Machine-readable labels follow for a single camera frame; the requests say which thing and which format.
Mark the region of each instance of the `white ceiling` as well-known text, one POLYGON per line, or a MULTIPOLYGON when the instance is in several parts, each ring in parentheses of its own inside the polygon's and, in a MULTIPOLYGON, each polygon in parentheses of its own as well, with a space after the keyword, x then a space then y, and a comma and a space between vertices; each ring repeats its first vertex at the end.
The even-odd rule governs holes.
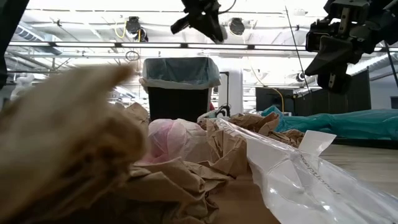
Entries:
MULTIPOLYGON (((229 8, 233 0, 219 0, 221 11, 229 8)), ((292 33, 286 15, 285 7, 289 10, 291 25, 297 45, 305 45, 305 36, 311 23, 317 19, 327 16, 323 10, 326 0, 237 0, 235 6, 228 13, 220 15, 220 23, 226 26, 233 17, 240 17, 246 26, 242 36, 228 33, 226 44, 272 44, 272 45, 294 45, 292 33)), ((185 29, 177 35, 172 35, 170 25, 183 17, 183 4, 180 0, 30 0, 25 11, 22 22, 32 32, 40 35, 54 35, 62 41, 81 42, 132 42, 132 39, 123 39, 114 33, 115 25, 118 24, 118 32, 122 34, 124 21, 129 16, 139 16, 140 23, 147 31, 150 42, 188 42, 188 43, 211 43, 211 40, 195 29, 185 29), (56 24, 60 21, 63 29, 56 24)), ((27 48, 10 48, 28 54, 27 48)), ((68 55, 86 54, 95 55, 90 58, 75 58, 60 67, 116 64, 127 63, 124 56, 132 49, 96 49, 96 48, 65 48, 61 49, 62 58, 56 58, 56 66, 68 60, 68 55)), ((245 82, 255 83, 257 79, 251 68, 259 69, 259 76, 265 84, 293 84, 294 74, 301 71, 297 54, 294 51, 236 51, 236 50, 200 50, 200 49, 135 49, 141 55, 141 62, 149 57, 196 57, 209 56, 213 58, 236 58, 242 60, 242 68, 245 72, 245 82)), ((52 64, 52 58, 38 57, 40 52, 31 51, 30 57, 35 60, 52 64)), ((303 69, 309 65, 313 53, 300 52, 303 69)), ((137 86, 128 86, 135 94, 142 94, 137 86)))

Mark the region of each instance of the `pink plastic bag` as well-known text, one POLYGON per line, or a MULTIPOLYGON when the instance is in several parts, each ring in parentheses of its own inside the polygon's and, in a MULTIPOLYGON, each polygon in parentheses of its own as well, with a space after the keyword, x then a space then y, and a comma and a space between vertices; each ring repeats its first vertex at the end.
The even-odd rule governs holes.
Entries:
POLYGON ((149 125, 150 151, 141 162, 166 162, 178 157, 189 162, 211 161, 206 131, 183 119, 157 119, 149 125))

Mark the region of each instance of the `clear plastic bag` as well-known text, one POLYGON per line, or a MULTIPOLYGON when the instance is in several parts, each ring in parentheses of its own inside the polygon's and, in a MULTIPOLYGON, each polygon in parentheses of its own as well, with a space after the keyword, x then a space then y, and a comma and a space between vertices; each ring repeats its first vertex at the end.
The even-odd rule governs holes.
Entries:
POLYGON ((221 85, 220 71, 208 57, 148 58, 140 83, 144 87, 204 90, 221 85))
POLYGON ((308 131, 296 149, 222 119, 216 123, 228 134, 246 139, 254 183, 281 223, 398 222, 397 198, 319 158, 334 135, 308 131))
POLYGON ((183 119, 157 119, 149 125, 150 151, 141 162, 156 164, 181 157, 188 162, 211 161, 206 131, 183 119))

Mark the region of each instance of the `yellow cable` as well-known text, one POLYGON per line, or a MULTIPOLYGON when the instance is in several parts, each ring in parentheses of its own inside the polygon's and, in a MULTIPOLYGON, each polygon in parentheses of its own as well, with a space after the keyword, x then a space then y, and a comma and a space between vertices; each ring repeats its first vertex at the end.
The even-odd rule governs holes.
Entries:
POLYGON ((282 99, 282 113, 284 113, 284 112, 285 112, 285 101, 284 101, 284 96, 283 96, 283 95, 280 93, 280 91, 278 91, 277 89, 266 87, 266 86, 261 82, 261 80, 259 79, 259 77, 257 76, 257 73, 256 73, 256 71, 253 69, 253 67, 251 66, 251 64, 250 64, 250 67, 251 67, 251 70, 252 70, 253 73, 254 73, 254 76, 257 78, 257 80, 259 80, 259 82, 261 83, 261 85, 264 86, 264 88, 271 89, 271 90, 275 90, 275 91, 280 95, 280 98, 282 99))
POLYGON ((118 31, 116 30, 116 29, 117 29, 117 26, 118 26, 118 23, 116 23, 115 26, 114 26, 114 33, 115 33, 119 38, 123 39, 124 36, 126 35, 127 21, 124 22, 124 29, 123 29, 123 35, 122 35, 122 36, 120 36, 120 35, 118 34, 118 31))

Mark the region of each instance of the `robotic arm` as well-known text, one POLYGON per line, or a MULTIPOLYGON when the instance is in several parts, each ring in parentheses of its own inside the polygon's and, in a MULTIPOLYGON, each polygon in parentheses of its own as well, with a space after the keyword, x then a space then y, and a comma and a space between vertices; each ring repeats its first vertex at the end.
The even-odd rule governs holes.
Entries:
POLYGON ((217 0, 182 0, 182 3, 185 6, 184 12, 188 15, 171 26, 173 34, 189 26, 205 34, 216 44, 224 42, 227 35, 218 20, 221 5, 217 0))
MULTIPOLYGON (((192 27, 216 44, 226 39, 220 26, 217 0, 182 0, 187 16, 171 26, 173 34, 192 27)), ((398 0, 328 0, 324 10, 328 16, 311 25, 306 50, 318 52, 305 70, 318 75, 318 85, 335 93, 344 93, 351 76, 348 63, 356 64, 363 53, 371 54, 376 44, 398 41, 398 0), (340 22, 331 23, 332 19, 340 22)))
POLYGON ((351 80, 348 63, 356 64, 363 53, 374 52, 376 44, 398 41, 398 0, 329 0, 328 16, 311 25, 306 50, 318 52, 305 70, 318 75, 318 85, 344 93, 351 80), (332 19, 340 22, 331 24, 332 19))

